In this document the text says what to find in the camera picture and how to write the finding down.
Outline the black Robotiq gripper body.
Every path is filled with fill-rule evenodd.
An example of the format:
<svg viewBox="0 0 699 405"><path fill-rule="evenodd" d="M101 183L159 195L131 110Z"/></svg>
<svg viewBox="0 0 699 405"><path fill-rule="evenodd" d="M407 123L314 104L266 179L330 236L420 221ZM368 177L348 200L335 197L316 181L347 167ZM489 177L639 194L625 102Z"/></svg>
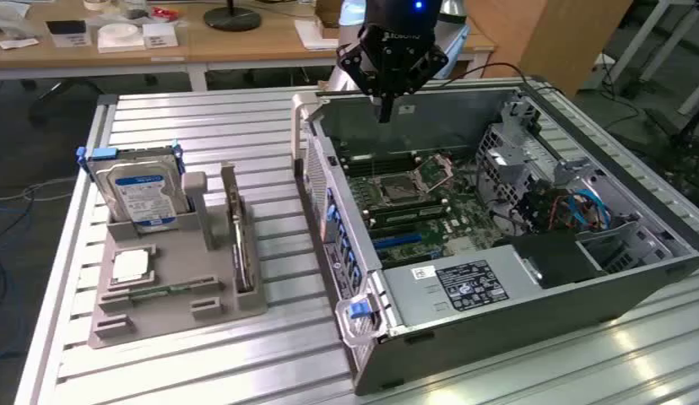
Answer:
<svg viewBox="0 0 699 405"><path fill-rule="evenodd" d="M368 1L364 4L359 43L378 71L384 98L384 56L406 47L420 49L435 45L438 1Z"/></svg>

